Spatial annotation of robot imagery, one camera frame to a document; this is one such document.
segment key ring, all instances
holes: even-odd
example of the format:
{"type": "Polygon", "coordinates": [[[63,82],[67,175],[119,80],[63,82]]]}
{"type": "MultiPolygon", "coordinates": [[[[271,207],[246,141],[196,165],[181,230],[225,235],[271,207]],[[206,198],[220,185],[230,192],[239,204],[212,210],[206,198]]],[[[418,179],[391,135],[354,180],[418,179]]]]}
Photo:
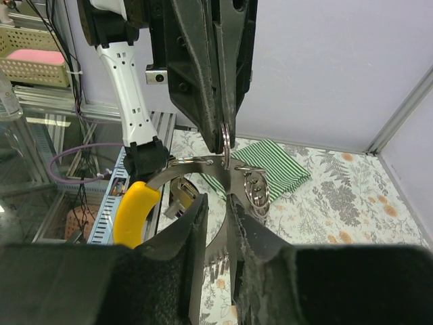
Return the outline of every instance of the key ring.
{"type": "Polygon", "coordinates": [[[258,217],[265,217],[269,212],[269,185],[265,177],[266,171],[259,167],[242,166],[235,170],[244,171],[244,189],[247,199],[258,217]]]}
{"type": "Polygon", "coordinates": [[[229,170],[230,169],[230,131],[229,131],[229,125],[227,123],[221,123],[221,131],[223,132],[223,140],[224,140],[223,166],[224,166],[224,169],[229,170]]]}

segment yellow handle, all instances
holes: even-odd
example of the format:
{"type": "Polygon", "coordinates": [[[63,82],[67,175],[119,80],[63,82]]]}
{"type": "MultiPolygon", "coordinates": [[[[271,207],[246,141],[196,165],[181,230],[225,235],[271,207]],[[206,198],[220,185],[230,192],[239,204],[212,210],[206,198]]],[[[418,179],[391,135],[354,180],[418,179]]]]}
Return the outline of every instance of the yellow handle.
{"type": "Polygon", "coordinates": [[[113,225],[115,244],[135,248],[141,244],[141,230],[161,194],[143,181],[136,181],[124,194],[113,225]]]}

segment pink sponge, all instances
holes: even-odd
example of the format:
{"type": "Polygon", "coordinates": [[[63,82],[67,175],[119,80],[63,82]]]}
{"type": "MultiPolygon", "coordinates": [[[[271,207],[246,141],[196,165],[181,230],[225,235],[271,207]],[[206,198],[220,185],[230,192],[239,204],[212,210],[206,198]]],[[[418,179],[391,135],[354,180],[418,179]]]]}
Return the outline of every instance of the pink sponge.
{"type": "Polygon", "coordinates": [[[56,65],[61,65],[65,62],[60,52],[44,51],[42,49],[17,49],[10,53],[7,58],[56,65]]]}

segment cable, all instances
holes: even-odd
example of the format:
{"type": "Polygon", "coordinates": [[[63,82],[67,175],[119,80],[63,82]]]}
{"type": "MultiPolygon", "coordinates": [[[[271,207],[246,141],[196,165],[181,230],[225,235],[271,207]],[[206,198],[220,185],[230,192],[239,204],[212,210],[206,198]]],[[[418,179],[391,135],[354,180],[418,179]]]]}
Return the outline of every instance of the cable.
{"type": "Polygon", "coordinates": [[[105,176],[109,175],[112,173],[111,170],[107,169],[104,173],[98,173],[96,177],[91,178],[91,179],[84,179],[84,177],[82,177],[82,179],[80,181],[78,180],[73,180],[73,179],[64,179],[61,177],[58,177],[54,172],[53,172],[53,165],[54,163],[61,157],[66,156],[68,154],[73,154],[75,152],[78,152],[79,150],[83,150],[83,149],[87,149],[87,148],[93,148],[93,147],[102,147],[102,146],[109,146],[109,147],[121,147],[123,146],[123,144],[117,144],[117,143],[111,143],[111,142],[107,142],[107,143],[100,143],[100,144],[85,144],[82,146],[78,146],[75,148],[71,148],[71,149],[67,149],[63,152],[60,152],[58,155],[54,156],[48,164],[48,174],[51,176],[51,178],[53,178],[56,181],[59,181],[61,183],[66,183],[66,184],[86,184],[86,183],[91,183],[92,181],[100,181],[101,179],[103,179],[105,176]]]}
{"type": "Polygon", "coordinates": [[[75,217],[75,219],[76,219],[76,222],[78,223],[78,228],[79,228],[79,230],[81,230],[81,231],[83,232],[83,231],[84,231],[84,225],[81,224],[82,219],[80,220],[80,219],[78,218],[78,216],[76,215],[76,212],[75,212],[76,199],[77,199],[78,196],[80,195],[80,190],[81,190],[81,186],[80,186],[80,188],[78,189],[78,192],[76,193],[76,196],[75,196],[74,202],[72,203],[72,213],[74,213],[74,217],[75,217]]]}
{"type": "Polygon", "coordinates": [[[78,71],[73,71],[73,65],[72,65],[72,60],[71,59],[67,59],[65,58],[65,61],[69,62],[68,67],[69,67],[69,71],[72,75],[72,80],[75,80],[75,76],[78,75],[78,89],[76,91],[74,91],[76,93],[76,103],[74,106],[74,111],[75,114],[77,115],[78,118],[81,118],[83,121],[86,121],[88,123],[94,123],[94,124],[113,124],[116,123],[115,121],[101,121],[98,119],[94,119],[94,118],[88,118],[86,117],[83,112],[81,111],[81,102],[82,102],[82,91],[83,91],[83,80],[82,80],[82,72],[81,72],[81,65],[80,62],[77,60],[76,57],[74,57],[69,51],[67,51],[67,47],[66,47],[66,42],[63,41],[61,34],[58,32],[58,28],[55,25],[54,22],[54,16],[55,16],[55,4],[56,4],[56,0],[51,0],[51,14],[49,13],[49,8],[50,6],[48,6],[48,0],[45,0],[45,13],[47,15],[47,19],[48,19],[48,25],[50,25],[52,31],[54,32],[55,36],[59,39],[62,48],[65,51],[66,56],[70,56],[71,58],[73,58],[78,66],[78,71]]]}
{"type": "Polygon", "coordinates": [[[91,209],[89,208],[89,204],[87,203],[87,193],[86,193],[86,187],[84,185],[83,185],[83,198],[86,203],[87,210],[89,210],[90,216],[92,217],[93,221],[95,221],[95,216],[93,215],[91,209]]]}
{"type": "MultiPolygon", "coordinates": [[[[67,64],[69,71],[74,72],[74,66],[72,59],[75,60],[78,71],[81,71],[81,65],[78,59],[73,56],[69,51],[68,47],[66,45],[66,42],[63,40],[61,34],[58,31],[57,26],[54,22],[54,13],[55,13],[55,0],[51,0],[51,14],[49,13],[49,6],[48,6],[48,0],[45,0],[45,13],[47,14],[47,19],[42,17],[42,15],[39,13],[38,9],[35,7],[34,3],[31,0],[26,0],[29,7],[35,12],[35,14],[41,19],[42,23],[45,25],[45,28],[48,30],[48,32],[53,37],[53,40],[59,49],[60,53],[62,54],[65,63],[67,64]]],[[[81,74],[75,75],[73,74],[71,77],[71,86],[72,86],[72,92],[74,94],[75,99],[75,106],[76,106],[76,112],[81,112],[81,103],[83,100],[82,93],[83,93],[83,80],[81,74]]]]}

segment white wall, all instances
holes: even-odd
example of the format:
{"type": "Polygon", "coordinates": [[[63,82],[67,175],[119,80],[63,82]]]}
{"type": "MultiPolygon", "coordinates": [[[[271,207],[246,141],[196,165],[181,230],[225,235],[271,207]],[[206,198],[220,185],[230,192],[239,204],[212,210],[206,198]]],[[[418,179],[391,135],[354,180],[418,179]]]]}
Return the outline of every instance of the white wall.
{"type": "Polygon", "coordinates": [[[382,158],[433,238],[433,92],[388,142],[382,158]]]}
{"type": "MultiPolygon", "coordinates": [[[[76,2],[67,2],[87,97],[114,104],[76,2]]],[[[365,150],[433,63],[432,17],[432,0],[259,0],[254,76],[238,133],[365,150]]],[[[144,85],[152,62],[146,30],[136,58],[148,108],[175,111],[166,86],[144,85]]]]}

